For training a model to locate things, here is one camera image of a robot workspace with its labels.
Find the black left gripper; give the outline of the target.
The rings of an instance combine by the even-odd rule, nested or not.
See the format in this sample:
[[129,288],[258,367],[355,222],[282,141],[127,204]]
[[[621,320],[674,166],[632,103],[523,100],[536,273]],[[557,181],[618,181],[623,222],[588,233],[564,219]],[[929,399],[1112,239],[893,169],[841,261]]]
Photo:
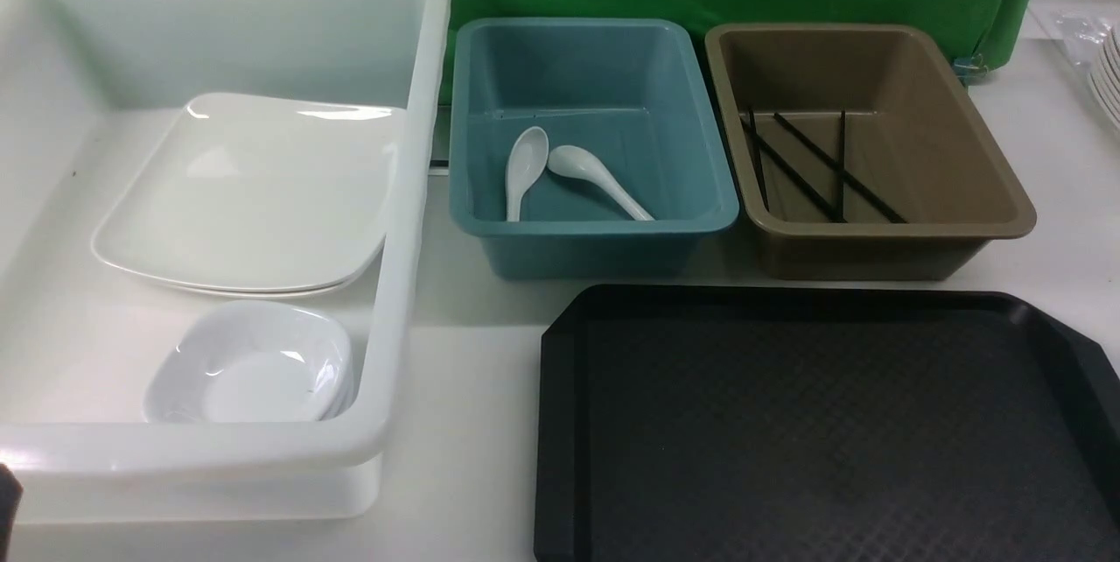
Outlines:
[[8,561],[15,522],[20,503],[24,502],[24,485],[4,466],[0,466],[0,561]]

